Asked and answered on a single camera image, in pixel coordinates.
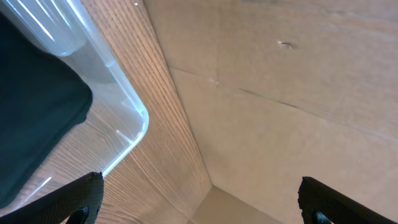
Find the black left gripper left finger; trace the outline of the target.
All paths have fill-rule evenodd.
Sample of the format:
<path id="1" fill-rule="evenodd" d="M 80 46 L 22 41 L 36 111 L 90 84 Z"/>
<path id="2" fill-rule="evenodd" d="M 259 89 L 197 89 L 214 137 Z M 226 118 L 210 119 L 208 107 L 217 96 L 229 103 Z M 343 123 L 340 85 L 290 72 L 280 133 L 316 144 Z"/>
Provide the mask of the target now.
<path id="1" fill-rule="evenodd" d="M 94 224 L 104 195 L 100 172 L 90 172 L 3 217 L 1 224 Z"/>

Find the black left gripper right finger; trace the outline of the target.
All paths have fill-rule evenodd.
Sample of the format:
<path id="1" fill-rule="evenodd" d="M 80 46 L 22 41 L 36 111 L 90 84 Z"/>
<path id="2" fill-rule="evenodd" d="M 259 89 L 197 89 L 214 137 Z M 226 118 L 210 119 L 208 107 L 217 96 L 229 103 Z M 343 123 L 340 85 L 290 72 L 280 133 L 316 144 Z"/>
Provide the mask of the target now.
<path id="1" fill-rule="evenodd" d="M 298 205 L 304 224 L 397 224 L 312 177 L 303 177 Z"/>

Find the clear plastic storage bin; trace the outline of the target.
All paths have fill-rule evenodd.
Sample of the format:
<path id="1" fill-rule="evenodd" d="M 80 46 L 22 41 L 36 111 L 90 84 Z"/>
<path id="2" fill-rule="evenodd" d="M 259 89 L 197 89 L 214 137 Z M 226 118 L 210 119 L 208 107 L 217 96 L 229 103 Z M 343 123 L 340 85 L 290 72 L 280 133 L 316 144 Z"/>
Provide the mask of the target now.
<path id="1" fill-rule="evenodd" d="M 1 209 L 6 215 L 87 173 L 108 175 L 144 137 L 149 115 L 81 1 L 4 0 L 1 12 L 35 46 L 74 69 L 93 94 L 85 121 Z"/>

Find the black cloth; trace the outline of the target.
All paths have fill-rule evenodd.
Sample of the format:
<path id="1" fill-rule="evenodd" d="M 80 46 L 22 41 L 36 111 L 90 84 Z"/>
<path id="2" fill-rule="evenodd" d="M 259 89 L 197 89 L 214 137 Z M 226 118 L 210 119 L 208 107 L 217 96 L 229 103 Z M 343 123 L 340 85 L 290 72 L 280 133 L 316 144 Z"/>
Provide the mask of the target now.
<path id="1" fill-rule="evenodd" d="M 1 207 L 11 204 L 52 149 L 84 122 L 89 86 L 1 16 Z"/>

